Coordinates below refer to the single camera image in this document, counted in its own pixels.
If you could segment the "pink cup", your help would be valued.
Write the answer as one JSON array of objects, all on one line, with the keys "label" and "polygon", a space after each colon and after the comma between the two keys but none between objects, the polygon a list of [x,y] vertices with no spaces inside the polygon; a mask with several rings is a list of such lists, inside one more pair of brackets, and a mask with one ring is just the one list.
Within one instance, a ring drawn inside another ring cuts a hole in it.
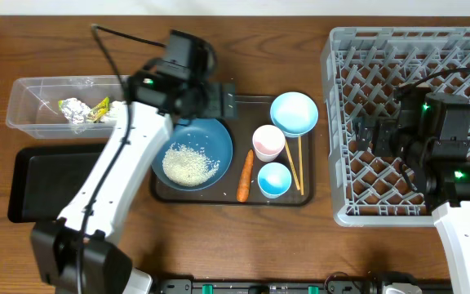
[{"label": "pink cup", "polygon": [[273,161],[282,152],[285,143],[283,132],[274,125],[258,127],[252,136],[253,149],[257,158],[263,162]]}]

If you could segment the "large light blue bowl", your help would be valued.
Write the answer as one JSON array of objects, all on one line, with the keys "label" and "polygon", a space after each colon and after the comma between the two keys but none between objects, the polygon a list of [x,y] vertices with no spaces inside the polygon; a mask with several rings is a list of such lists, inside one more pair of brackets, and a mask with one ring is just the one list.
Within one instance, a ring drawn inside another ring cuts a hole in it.
[{"label": "large light blue bowl", "polygon": [[273,100],[270,108],[272,123],[290,138],[310,132],[317,124],[318,116],[314,101],[296,91],[279,95]]}]

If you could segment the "small light blue cup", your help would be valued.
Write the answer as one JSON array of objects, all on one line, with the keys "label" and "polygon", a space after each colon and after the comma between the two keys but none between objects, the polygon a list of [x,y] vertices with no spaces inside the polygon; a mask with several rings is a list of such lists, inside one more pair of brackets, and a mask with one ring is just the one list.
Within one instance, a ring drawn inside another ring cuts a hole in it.
[{"label": "small light blue cup", "polygon": [[258,173],[259,189],[266,198],[279,198],[287,192],[292,183],[290,170],[281,163],[267,163]]}]

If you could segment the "yellow green snack wrapper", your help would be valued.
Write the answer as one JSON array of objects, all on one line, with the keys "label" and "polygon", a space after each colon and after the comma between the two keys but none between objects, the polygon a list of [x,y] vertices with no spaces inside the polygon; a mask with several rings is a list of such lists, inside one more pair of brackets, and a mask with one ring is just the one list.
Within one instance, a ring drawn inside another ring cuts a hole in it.
[{"label": "yellow green snack wrapper", "polygon": [[109,111],[109,98],[105,97],[98,105],[94,106],[86,116],[88,122],[97,123]]}]

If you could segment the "aluminium foil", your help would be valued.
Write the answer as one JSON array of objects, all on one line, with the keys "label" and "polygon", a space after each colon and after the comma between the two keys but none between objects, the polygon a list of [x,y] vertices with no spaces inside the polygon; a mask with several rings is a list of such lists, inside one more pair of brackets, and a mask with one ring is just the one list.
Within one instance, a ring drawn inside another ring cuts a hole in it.
[{"label": "aluminium foil", "polygon": [[66,100],[59,100],[58,107],[71,124],[87,123],[87,115],[91,111],[87,104],[75,97],[68,98]]}]

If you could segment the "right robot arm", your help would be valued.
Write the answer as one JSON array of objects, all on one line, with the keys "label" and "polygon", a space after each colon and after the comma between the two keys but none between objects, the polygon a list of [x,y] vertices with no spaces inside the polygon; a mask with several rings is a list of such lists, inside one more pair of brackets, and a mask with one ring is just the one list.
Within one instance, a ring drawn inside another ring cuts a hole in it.
[{"label": "right robot arm", "polygon": [[395,118],[354,118],[359,150],[399,158],[407,186],[422,194],[445,250],[455,293],[470,293],[470,102],[434,92],[428,82],[470,68],[443,70],[396,87],[400,109]]}]

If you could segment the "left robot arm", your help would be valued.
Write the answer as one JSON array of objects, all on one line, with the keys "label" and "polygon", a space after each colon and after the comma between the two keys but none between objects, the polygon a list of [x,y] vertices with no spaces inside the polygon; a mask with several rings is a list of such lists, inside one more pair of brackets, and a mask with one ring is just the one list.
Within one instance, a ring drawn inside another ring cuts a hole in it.
[{"label": "left robot arm", "polygon": [[72,201],[30,240],[41,280],[58,293],[148,293],[153,278],[118,243],[131,204],[180,119],[232,118],[234,87],[211,82],[213,46],[171,31],[164,54],[119,78],[122,105],[107,144]]}]

